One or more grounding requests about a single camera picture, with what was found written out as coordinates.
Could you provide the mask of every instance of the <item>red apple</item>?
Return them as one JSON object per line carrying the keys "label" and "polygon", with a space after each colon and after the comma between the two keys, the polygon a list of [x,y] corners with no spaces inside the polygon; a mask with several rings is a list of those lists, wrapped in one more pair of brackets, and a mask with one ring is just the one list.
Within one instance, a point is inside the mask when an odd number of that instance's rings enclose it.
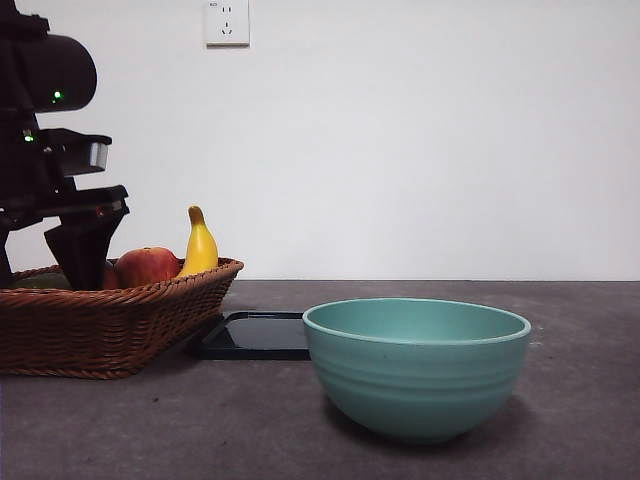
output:
{"label": "red apple", "polygon": [[104,279],[102,281],[102,289],[103,290],[116,290],[120,288],[120,281],[118,280],[118,275],[116,274],[115,267],[113,263],[109,260],[105,260],[104,262]]}
{"label": "red apple", "polygon": [[114,269],[120,287],[131,288],[175,277],[180,272],[180,262],[167,248],[145,247],[125,253]]}

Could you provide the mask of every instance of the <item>electrical socket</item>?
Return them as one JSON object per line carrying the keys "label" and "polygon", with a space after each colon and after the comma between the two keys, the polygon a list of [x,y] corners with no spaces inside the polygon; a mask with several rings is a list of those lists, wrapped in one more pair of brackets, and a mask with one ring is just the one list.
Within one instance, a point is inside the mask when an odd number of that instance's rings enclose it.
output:
{"label": "electrical socket", "polygon": [[249,0],[211,0],[204,8],[207,46],[249,45]]}

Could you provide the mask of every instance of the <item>banana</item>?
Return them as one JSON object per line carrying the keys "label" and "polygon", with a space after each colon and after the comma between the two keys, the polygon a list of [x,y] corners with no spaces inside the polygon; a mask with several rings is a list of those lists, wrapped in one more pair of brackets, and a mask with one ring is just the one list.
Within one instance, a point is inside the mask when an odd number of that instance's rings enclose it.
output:
{"label": "banana", "polygon": [[187,244],[187,255],[178,277],[187,277],[211,270],[218,266],[218,246],[204,223],[204,215],[197,205],[189,207],[191,234]]}

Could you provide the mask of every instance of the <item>dark table surface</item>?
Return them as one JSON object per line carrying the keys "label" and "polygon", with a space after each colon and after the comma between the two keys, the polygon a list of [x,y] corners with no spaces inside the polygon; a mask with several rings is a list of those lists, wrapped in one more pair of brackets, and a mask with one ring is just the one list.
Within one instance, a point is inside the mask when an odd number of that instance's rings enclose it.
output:
{"label": "dark table surface", "polygon": [[640,283],[238,280],[224,309],[375,296],[527,317],[512,397],[447,444],[407,446],[340,413],[308,361],[198,360],[182,342],[121,380],[0,377],[0,478],[640,478]]}

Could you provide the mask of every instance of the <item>teal bowl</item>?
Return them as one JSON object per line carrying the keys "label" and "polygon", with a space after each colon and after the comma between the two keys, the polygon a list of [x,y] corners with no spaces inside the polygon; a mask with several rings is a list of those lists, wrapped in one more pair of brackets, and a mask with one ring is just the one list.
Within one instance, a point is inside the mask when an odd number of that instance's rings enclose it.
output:
{"label": "teal bowl", "polygon": [[346,300],[303,319],[331,401],[411,443],[446,441],[491,417],[511,395],[531,332],[514,313],[433,299]]}

